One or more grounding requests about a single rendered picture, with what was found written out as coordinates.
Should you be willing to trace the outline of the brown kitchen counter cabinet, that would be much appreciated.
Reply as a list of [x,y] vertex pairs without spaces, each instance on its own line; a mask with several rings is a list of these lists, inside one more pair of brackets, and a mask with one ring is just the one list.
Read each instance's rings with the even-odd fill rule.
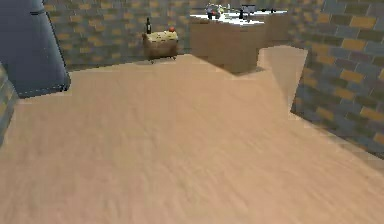
[[232,74],[247,73],[257,66],[259,51],[288,42],[287,11],[256,12],[239,19],[210,20],[207,15],[190,16],[190,53]]

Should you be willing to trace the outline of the small brown wooden cart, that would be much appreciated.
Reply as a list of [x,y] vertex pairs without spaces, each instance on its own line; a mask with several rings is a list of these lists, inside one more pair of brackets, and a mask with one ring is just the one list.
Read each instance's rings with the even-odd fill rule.
[[176,31],[161,31],[142,35],[144,55],[154,63],[156,59],[172,58],[178,55],[178,35]]

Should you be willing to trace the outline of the dark grey fridge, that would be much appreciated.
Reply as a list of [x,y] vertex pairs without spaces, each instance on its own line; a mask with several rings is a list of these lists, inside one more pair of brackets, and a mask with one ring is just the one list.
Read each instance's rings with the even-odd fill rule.
[[44,0],[0,0],[0,63],[20,98],[67,91],[70,76]]

